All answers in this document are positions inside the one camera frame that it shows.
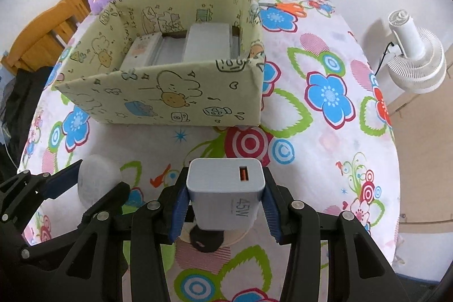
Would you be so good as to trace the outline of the floral tablecloth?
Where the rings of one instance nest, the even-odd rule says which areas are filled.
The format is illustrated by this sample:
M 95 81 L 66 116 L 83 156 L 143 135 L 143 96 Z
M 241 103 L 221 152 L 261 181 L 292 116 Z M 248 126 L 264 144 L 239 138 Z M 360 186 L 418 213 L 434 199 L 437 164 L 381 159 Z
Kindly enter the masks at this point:
M 265 53 L 260 123 L 208 127 L 101 123 L 72 103 L 55 81 L 70 50 L 97 16 L 70 39 L 42 91 L 20 169 L 55 173 L 90 155 L 119 165 L 134 211 L 173 185 L 198 158 L 253 158 L 313 209 L 350 211 L 388 260 L 396 250 L 400 175 L 383 92 L 349 26 L 329 0 L 298 3 L 298 18 L 260 8 Z

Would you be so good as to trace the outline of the white floor fan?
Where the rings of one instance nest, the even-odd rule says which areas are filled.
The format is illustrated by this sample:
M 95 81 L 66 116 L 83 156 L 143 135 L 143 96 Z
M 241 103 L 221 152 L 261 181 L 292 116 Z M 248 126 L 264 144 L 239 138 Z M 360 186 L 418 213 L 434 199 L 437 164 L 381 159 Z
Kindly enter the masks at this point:
M 447 72 L 445 50 L 440 39 L 430 30 L 417 27 L 404 9 L 388 16 L 388 26 L 395 37 L 384 52 L 383 64 L 400 89 L 431 93 L 441 86 Z

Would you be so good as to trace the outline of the white rectangular box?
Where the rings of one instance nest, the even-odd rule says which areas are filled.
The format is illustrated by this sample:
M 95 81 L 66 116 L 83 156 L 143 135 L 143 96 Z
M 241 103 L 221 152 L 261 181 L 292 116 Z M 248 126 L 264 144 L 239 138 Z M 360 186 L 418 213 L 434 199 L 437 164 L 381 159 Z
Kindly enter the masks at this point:
M 231 57 L 231 26 L 203 22 L 190 27 L 183 50 L 183 62 L 228 60 Z

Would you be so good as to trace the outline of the orange handled scissors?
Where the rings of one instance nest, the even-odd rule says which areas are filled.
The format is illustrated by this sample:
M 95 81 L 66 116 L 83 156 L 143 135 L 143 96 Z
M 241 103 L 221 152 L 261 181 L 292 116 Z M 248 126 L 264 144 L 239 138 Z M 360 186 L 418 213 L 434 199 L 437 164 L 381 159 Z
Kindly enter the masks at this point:
M 298 3 L 266 3 L 260 2 L 259 6 L 267 8 L 275 8 L 282 12 L 292 14 L 298 18 L 305 18 L 307 16 L 305 8 Z

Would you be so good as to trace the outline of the white box with print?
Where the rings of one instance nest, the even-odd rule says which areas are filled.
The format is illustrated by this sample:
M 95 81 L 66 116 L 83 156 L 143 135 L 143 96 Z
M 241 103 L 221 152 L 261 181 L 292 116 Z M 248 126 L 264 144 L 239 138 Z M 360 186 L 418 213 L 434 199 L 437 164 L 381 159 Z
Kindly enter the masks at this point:
M 124 57 L 120 70 L 127 71 L 151 66 L 158 55 L 163 40 L 160 32 L 137 37 Z

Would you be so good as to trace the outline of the cartoon print storage box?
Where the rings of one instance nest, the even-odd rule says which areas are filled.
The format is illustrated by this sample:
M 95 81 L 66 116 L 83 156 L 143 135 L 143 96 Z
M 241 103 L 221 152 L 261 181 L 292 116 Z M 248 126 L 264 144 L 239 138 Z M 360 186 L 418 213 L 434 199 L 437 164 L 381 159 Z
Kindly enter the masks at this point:
M 228 60 L 183 62 L 197 23 L 231 26 Z M 114 0 L 70 50 L 55 87 L 101 123 L 256 126 L 265 53 L 255 0 Z M 120 70 L 137 37 L 162 33 L 151 66 Z

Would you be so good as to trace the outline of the wooden chair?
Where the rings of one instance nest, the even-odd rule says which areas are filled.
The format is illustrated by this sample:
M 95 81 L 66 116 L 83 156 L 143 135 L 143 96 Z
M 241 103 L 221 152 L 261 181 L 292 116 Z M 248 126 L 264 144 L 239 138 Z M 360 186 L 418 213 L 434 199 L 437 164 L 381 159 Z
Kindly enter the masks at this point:
M 89 13 L 87 0 L 61 0 L 22 30 L 1 65 L 13 75 L 54 66 Z

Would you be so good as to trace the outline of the grey 45W USB charger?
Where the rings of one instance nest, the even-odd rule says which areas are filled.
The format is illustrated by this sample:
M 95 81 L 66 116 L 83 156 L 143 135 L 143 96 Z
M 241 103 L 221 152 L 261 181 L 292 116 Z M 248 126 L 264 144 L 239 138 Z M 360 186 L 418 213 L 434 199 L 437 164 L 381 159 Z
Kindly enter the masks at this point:
M 257 219 L 265 177 L 253 158 L 198 158 L 188 168 L 187 190 L 204 231 L 247 231 Z

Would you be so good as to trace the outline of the white round puck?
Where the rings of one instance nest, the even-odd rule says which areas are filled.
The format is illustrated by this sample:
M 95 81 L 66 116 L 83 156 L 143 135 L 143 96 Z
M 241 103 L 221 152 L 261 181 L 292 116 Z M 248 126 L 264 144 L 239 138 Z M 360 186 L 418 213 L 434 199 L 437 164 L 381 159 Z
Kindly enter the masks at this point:
M 78 197 L 81 204 L 90 208 L 122 181 L 120 167 L 114 161 L 90 155 L 82 160 L 78 171 Z

